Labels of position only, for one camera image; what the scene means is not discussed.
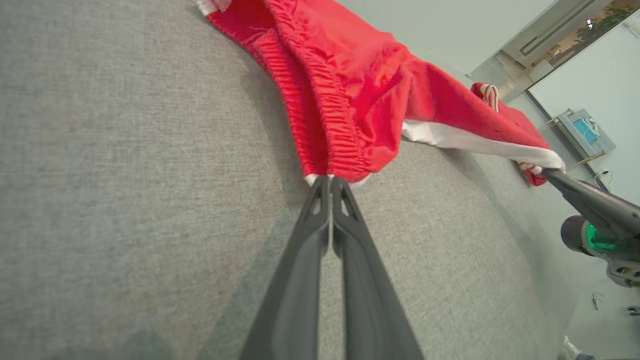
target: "white wall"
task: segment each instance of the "white wall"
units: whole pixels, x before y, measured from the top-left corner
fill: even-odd
[[[338,0],[417,56],[472,72],[554,0]]]
[[[640,20],[640,12],[633,15]],[[533,86],[555,116],[585,108],[617,148],[592,165],[613,170],[612,191],[640,205],[640,38],[619,25]]]

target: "clothing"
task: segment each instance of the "clothing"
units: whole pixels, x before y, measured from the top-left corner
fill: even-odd
[[[333,0],[233,0],[224,11],[203,1],[207,18],[275,80],[307,178],[362,181],[394,159],[402,134],[564,166],[523,113],[499,101],[495,111],[480,88],[470,92]]]

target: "gray carpet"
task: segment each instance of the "gray carpet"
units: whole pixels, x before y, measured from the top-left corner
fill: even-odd
[[[273,82],[190,0],[3,0],[0,33],[0,357],[236,358],[308,188]],[[427,358],[555,358],[554,192],[414,143],[355,190]]]

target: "cable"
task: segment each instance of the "cable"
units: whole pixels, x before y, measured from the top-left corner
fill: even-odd
[[[589,142],[589,140],[587,140],[587,137],[585,136],[587,134],[587,131],[591,130],[591,132],[595,135],[595,136],[600,136],[600,132],[598,131],[598,123],[593,121],[593,119],[589,119],[589,120],[583,120],[584,123],[587,125],[587,129],[582,133],[582,137],[584,138],[584,141],[586,141],[587,143]]]
[[[599,172],[599,173],[597,173],[597,174],[596,174],[596,176],[594,176],[594,177],[593,177],[593,182],[596,184],[596,186],[597,186],[600,190],[602,190],[602,187],[600,186],[600,184],[598,184],[598,182],[596,181],[596,179],[599,179],[599,178],[600,178],[600,176],[602,176],[602,175],[606,175],[606,174],[608,174],[608,173],[611,173],[611,178],[610,178],[609,182],[607,183],[607,186],[605,186],[605,187],[606,187],[606,189],[605,189],[605,190],[609,191],[609,189],[608,189],[609,184],[611,184],[611,181],[613,181],[613,170],[606,170],[606,171],[604,171],[604,172]]]

